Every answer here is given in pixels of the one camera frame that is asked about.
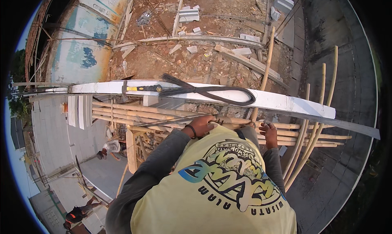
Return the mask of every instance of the blue paint stain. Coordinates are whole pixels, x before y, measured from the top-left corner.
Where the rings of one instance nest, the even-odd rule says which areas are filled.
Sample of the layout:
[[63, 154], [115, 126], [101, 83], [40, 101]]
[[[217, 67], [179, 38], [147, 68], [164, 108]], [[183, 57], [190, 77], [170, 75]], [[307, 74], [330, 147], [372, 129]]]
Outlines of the blue paint stain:
[[97, 20], [104, 22], [104, 24], [106, 25], [106, 29], [109, 29], [109, 24], [110, 24], [109, 21], [101, 17], [98, 17]]
[[83, 69], [88, 69], [88, 68], [96, 65], [97, 61], [95, 60], [95, 56], [92, 54], [92, 49], [91, 48], [83, 48], [83, 51], [84, 51], [84, 57], [86, 59], [82, 61], [83, 63], [80, 65], [80, 67]]
[[68, 22], [67, 22], [67, 25], [66, 25], [66, 28], [67, 28], [67, 29], [74, 29], [74, 28], [75, 28], [75, 25], [76, 25], [76, 14], [77, 14], [77, 12], [78, 12], [78, 8], [76, 7], [76, 8], [73, 10], [71, 16], [70, 16], [69, 19], [68, 19]]
[[[96, 39], [106, 39], [107, 38], [107, 33], [94, 33], [94, 38]], [[100, 46], [104, 46], [105, 44], [103, 44], [105, 40], [101, 40], [101, 41], [96, 41], [98, 45]]]

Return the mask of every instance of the curved bamboo pole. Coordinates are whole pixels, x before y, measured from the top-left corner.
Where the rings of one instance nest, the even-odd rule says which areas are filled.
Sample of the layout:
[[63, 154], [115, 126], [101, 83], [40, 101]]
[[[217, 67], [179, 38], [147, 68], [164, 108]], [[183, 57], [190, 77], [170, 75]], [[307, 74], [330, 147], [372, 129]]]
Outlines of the curved bamboo pole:
[[[337, 73], [337, 46], [335, 46], [335, 58], [334, 58], [334, 73], [332, 73], [332, 82], [331, 82], [331, 88], [329, 90], [329, 94], [328, 94], [328, 100], [326, 102], [327, 106], [331, 105], [331, 101], [332, 101], [332, 96], [333, 96], [333, 92], [335, 90], [335, 83], [336, 83], [336, 73]], [[295, 170], [294, 174], [290, 177], [289, 181], [287, 182], [287, 184], [285, 185], [286, 191], [290, 188], [290, 186], [292, 185], [292, 183], [294, 182], [295, 178], [297, 177], [297, 175], [300, 173], [301, 169], [303, 168], [303, 166], [305, 165], [306, 161], [308, 160], [309, 156], [311, 155], [313, 148], [315, 147], [317, 140], [319, 139], [319, 136], [321, 134], [321, 131], [323, 130], [324, 124], [321, 123], [320, 127], [317, 129], [316, 131], [316, 135], [309, 147], [309, 150], [306, 152], [306, 156], [300, 161], [300, 164], [298, 165], [297, 169]]]
[[[311, 85], [309, 83], [307, 83], [306, 84], [306, 98], [305, 98], [306, 100], [309, 100], [310, 92], [311, 92]], [[303, 140], [305, 139], [305, 134], [307, 132], [308, 124], [309, 124], [309, 120], [307, 120], [307, 119], [302, 120], [301, 130], [300, 130], [300, 133], [298, 134], [297, 143], [294, 147], [293, 154], [292, 154], [290, 161], [288, 162], [285, 170], [283, 171], [283, 178], [284, 179], [290, 177], [290, 175], [294, 169], [294, 166], [297, 163], [297, 160], [298, 160], [298, 157], [300, 155], [300, 151], [301, 151], [301, 148], [303, 145]]]
[[[319, 99], [319, 103], [323, 104], [324, 103], [324, 94], [325, 94], [325, 70], [326, 70], [326, 66], [325, 63], [323, 63], [323, 67], [322, 67], [322, 77], [321, 77], [321, 91], [320, 91], [320, 99]], [[311, 143], [314, 139], [314, 137], [316, 136], [316, 131], [317, 131], [317, 127], [318, 127], [318, 122], [314, 123], [313, 129], [312, 129], [312, 134], [310, 136], [310, 144], [308, 144], [308, 146], [305, 149], [305, 153], [302, 154], [301, 160], [305, 158], [306, 156], [306, 152], [309, 150]]]

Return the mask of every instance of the black wire bundle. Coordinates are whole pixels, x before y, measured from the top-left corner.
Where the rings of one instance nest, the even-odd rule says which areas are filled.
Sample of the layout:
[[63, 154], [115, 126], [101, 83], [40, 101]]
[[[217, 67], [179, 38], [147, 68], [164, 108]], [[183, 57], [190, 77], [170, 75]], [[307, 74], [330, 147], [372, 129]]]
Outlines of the black wire bundle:
[[[163, 88], [162, 91], [159, 93], [159, 96], [161, 97], [167, 97], [167, 96], [172, 96], [172, 95], [177, 95], [177, 94], [188, 94], [188, 93], [197, 93], [201, 94], [205, 97], [208, 97], [210, 99], [215, 99], [219, 100], [228, 104], [234, 104], [238, 106], [246, 106], [253, 104], [256, 101], [256, 97], [247, 89], [241, 88], [241, 87], [228, 87], [228, 86], [221, 86], [221, 87], [216, 87], [216, 86], [210, 86], [210, 87], [194, 87], [190, 85], [189, 83], [186, 83], [178, 78], [175, 78], [174, 76], [171, 76], [169, 74], [164, 73], [162, 75], [162, 79], [165, 82], [172, 83], [175, 85], [181, 86], [181, 88]], [[246, 102], [238, 102], [238, 101], [233, 101], [230, 99], [225, 99], [213, 94], [210, 94], [208, 92], [213, 92], [213, 91], [228, 91], [228, 90], [235, 90], [235, 91], [241, 91], [249, 95], [251, 98], [246, 101]]]

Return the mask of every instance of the shorts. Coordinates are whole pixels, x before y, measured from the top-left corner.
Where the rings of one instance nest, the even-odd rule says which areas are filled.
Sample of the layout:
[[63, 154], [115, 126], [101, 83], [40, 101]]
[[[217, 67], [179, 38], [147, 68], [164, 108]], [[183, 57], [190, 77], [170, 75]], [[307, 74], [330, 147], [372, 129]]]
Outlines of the shorts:
[[83, 211], [84, 213], [88, 213], [89, 211], [92, 210], [92, 205], [86, 205], [86, 206], [80, 207], [80, 210]]
[[127, 149], [127, 144], [123, 143], [123, 142], [119, 142], [120, 143], [120, 150], [126, 150]]

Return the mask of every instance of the person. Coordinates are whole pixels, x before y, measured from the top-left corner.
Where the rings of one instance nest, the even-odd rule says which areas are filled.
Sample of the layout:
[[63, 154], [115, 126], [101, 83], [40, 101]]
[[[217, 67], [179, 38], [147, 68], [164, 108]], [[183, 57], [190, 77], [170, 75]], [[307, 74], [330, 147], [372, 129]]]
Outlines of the person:
[[233, 131], [215, 120], [195, 118], [159, 144], [111, 202], [108, 234], [300, 233], [274, 124], [259, 128], [268, 149], [262, 157], [254, 127]]
[[87, 213], [91, 211], [93, 208], [98, 207], [100, 205], [104, 205], [104, 203], [93, 203], [93, 201], [97, 201], [97, 198], [92, 197], [85, 206], [82, 207], [74, 207], [71, 212], [66, 214], [66, 221], [64, 223], [64, 228], [67, 230], [71, 229], [71, 224], [75, 224], [81, 222], [81, 220], [86, 217]]
[[121, 150], [125, 150], [126, 148], [127, 148], [127, 144], [125, 140], [112, 139], [104, 144], [102, 150], [100, 150], [97, 153], [97, 157], [100, 160], [102, 159], [106, 160], [107, 154], [110, 153], [112, 157], [114, 157], [117, 161], [120, 161], [121, 159], [116, 157], [114, 153], [119, 152]]

